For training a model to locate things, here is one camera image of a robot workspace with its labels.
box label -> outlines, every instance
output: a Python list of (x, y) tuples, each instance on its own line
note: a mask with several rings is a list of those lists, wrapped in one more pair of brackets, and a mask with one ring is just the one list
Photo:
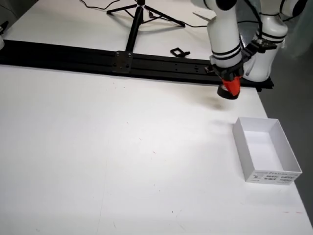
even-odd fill
[(289, 185), (300, 174), (288, 172), (255, 171), (247, 182)]

black cable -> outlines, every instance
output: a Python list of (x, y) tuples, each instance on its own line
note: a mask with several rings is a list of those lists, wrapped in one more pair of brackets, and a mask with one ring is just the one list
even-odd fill
[(105, 7), (105, 8), (101, 8), (101, 7), (97, 7), (97, 6), (88, 6), (88, 5), (84, 2), (84, 0), (79, 0), (79, 1), (81, 1), (81, 2), (85, 5), (85, 7), (87, 7), (87, 8), (97, 9), (97, 10), (106, 10), (106, 9), (108, 9), (109, 6), (111, 6), (113, 3), (116, 3), (116, 2), (118, 2), (118, 1), (120, 1), (120, 0), (115, 0), (115, 1), (111, 2), (111, 3), (110, 3), (109, 5), (107, 5), (107, 7)]
[(289, 18), (287, 18), (287, 19), (283, 20), (283, 22), (290, 21), (290, 20), (292, 20), (293, 18), (296, 18), (296, 17), (297, 17), (297, 16), (292, 16), (292, 17), (289, 17)]
[(262, 38), (262, 33), (263, 33), (263, 23), (262, 23), (262, 20), (261, 20), (261, 18), (260, 18), (260, 16), (259, 16), (259, 13), (258, 13), (258, 11), (255, 9), (255, 7), (250, 3), (249, 0), (244, 0), (244, 1), (245, 1), (245, 3), (250, 7), (250, 9), (252, 10), (252, 12), (253, 12), (255, 18), (258, 20), (258, 23), (259, 23), (259, 32), (260, 32), (260, 34), (259, 34), (259, 39), (261, 39), (261, 38)]
[(13, 14), (16, 18), (18, 18), (18, 16), (14, 13), (14, 11), (12, 11), (11, 9), (9, 9), (9, 8), (7, 8), (7, 7), (3, 6), (3, 5), (1, 5), (1, 4), (0, 4), (0, 6), (3, 7), (4, 9), (6, 9), (6, 10), (12, 12), (12, 14)]
[(189, 27), (192, 27), (192, 28), (204, 28), (204, 27), (207, 27), (207, 25), (193, 26), (193, 25), (187, 24), (187, 23), (184, 22), (184, 21), (181, 21), (181, 22), (183, 22), (185, 25), (187, 25), (187, 26), (189, 26)]
[(203, 3), (204, 3), (204, 5), (205, 5), (205, 7), (210, 10), (210, 8), (209, 8), (208, 5), (206, 4), (206, 1), (205, 1), (205, 0), (203, 0)]
[[(166, 21), (170, 21), (170, 22), (171, 22), (171, 20), (168, 20), (168, 19), (163, 18), (163, 17), (161, 17), (161, 19), (162, 19), (162, 20), (166, 20)], [(180, 21), (180, 22), (182, 22), (182, 23), (184, 23), (185, 25), (187, 25), (187, 26), (189, 26), (189, 27), (192, 27), (192, 28), (206, 28), (206, 27), (207, 27), (207, 25), (199, 25), (199, 26), (194, 26), (194, 25), (187, 24), (187, 23), (186, 23), (186, 22), (184, 22), (184, 21)]]

black metal rail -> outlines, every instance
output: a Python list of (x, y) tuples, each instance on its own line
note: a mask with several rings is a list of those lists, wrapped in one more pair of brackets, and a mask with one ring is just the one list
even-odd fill
[[(127, 76), (174, 82), (222, 84), (207, 60), (133, 54), (80, 47), (4, 40), (0, 64), (22, 67)], [(241, 80), (243, 87), (272, 89), (271, 79), (260, 83)]]

black clip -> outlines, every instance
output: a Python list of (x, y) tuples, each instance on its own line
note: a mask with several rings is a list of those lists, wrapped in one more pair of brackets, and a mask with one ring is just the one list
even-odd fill
[(5, 21), (4, 23), (0, 25), (0, 35), (4, 33), (8, 25), (9, 25), (9, 21)]
[(179, 47), (171, 50), (171, 53), (179, 58), (184, 58), (186, 55), (190, 55), (190, 51), (183, 52)]

white tabletop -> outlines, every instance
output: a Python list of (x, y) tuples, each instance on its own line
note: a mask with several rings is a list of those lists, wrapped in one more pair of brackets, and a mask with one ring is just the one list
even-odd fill
[[(188, 0), (147, 3), (205, 23)], [(6, 38), (124, 50), (131, 19), (118, 15), (41, 0)], [(205, 28), (170, 27), (143, 25), (135, 53), (209, 58)], [(244, 181), (232, 124), (266, 118), (256, 91), (216, 90), (0, 66), (0, 234), (313, 234), (294, 184)]]

